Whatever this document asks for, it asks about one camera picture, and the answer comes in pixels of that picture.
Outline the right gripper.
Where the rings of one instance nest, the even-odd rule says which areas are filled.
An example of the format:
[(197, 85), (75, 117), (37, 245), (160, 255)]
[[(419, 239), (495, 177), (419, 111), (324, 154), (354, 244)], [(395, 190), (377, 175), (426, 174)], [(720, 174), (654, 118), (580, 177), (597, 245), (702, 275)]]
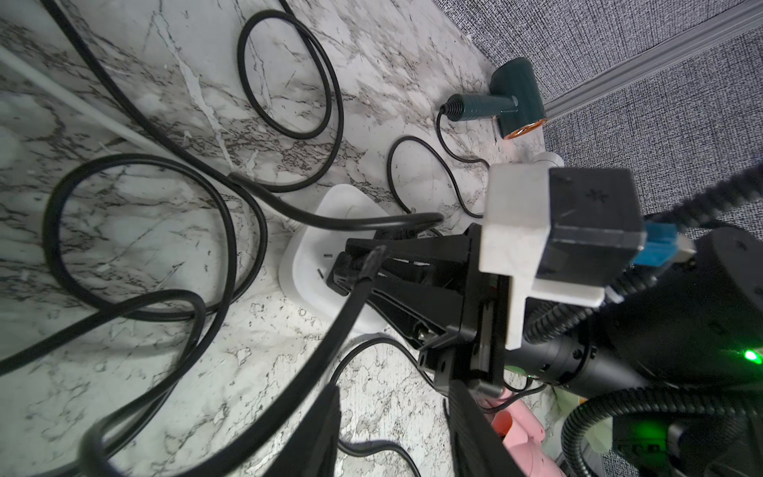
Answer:
[(481, 235), (473, 224), (457, 236), (350, 238), (345, 246), (352, 258), (387, 249), (368, 304), (418, 349), (443, 395), (456, 381), (477, 398), (504, 391), (511, 280), (479, 270)]

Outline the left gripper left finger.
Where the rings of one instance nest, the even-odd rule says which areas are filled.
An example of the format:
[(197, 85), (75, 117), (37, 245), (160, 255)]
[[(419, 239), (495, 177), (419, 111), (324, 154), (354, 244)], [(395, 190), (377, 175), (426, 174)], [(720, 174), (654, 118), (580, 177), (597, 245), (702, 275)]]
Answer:
[(340, 391), (328, 385), (265, 476), (333, 476), (341, 423)]

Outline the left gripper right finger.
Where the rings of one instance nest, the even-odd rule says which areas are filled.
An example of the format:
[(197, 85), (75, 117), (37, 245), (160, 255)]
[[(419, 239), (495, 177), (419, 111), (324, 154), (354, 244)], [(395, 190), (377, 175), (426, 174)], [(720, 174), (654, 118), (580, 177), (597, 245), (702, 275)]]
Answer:
[(448, 427), (456, 476), (524, 476), (466, 385), (451, 381)]

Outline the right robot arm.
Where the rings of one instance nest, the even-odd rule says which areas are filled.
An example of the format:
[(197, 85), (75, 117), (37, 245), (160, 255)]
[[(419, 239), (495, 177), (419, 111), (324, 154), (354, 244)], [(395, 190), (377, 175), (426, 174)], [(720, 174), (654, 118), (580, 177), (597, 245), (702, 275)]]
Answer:
[(564, 460), (590, 476), (583, 439), (612, 421), (617, 454), (644, 476), (762, 472), (762, 244), (738, 228), (701, 237), (684, 262), (637, 266), (597, 308), (542, 303), (520, 347), (498, 345), (509, 282), (476, 268), (478, 228), (393, 240), (369, 304), (453, 381), (496, 395), (519, 368), (583, 399), (562, 428)]

